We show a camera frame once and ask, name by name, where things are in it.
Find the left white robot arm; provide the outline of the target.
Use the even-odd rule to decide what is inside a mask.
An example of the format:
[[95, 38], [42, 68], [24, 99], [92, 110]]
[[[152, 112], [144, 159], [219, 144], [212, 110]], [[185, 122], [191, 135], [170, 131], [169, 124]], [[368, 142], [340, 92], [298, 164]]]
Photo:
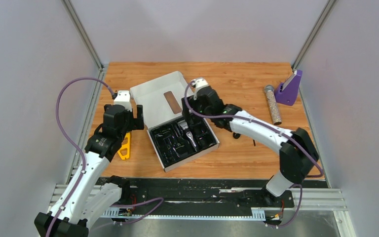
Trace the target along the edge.
[[88, 139], [78, 170], [67, 188], [47, 213], [40, 212], [34, 224], [41, 237], [86, 237], [110, 205], [128, 203], [129, 181], [113, 176], [110, 182], [89, 198], [102, 172], [120, 150], [125, 135], [144, 129], [143, 106], [137, 105], [137, 116], [123, 105], [104, 106], [103, 123]]

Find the black silver hair clipper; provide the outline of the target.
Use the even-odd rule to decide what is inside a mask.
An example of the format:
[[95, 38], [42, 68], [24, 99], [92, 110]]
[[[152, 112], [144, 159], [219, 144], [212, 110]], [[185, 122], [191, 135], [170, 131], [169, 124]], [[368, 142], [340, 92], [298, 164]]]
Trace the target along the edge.
[[182, 130], [183, 137], [188, 141], [189, 146], [194, 152], [198, 151], [197, 143], [195, 142], [194, 135], [190, 130], [188, 123], [185, 120], [181, 120], [178, 122], [179, 128]]

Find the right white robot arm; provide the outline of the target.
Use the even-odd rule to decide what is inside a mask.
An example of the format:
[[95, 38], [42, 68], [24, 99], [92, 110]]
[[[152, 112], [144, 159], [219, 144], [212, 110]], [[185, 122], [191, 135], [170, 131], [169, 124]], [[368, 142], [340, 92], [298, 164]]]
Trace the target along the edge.
[[262, 121], [233, 104], [224, 104], [217, 92], [209, 85], [189, 83], [184, 90], [183, 116], [186, 121], [191, 115], [210, 119], [213, 124], [229, 132], [245, 135], [265, 145], [279, 155], [279, 170], [268, 180], [262, 192], [263, 202], [275, 206], [282, 194], [291, 187], [301, 186], [310, 171], [319, 165], [319, 154], [307, 131], [295, 131]]

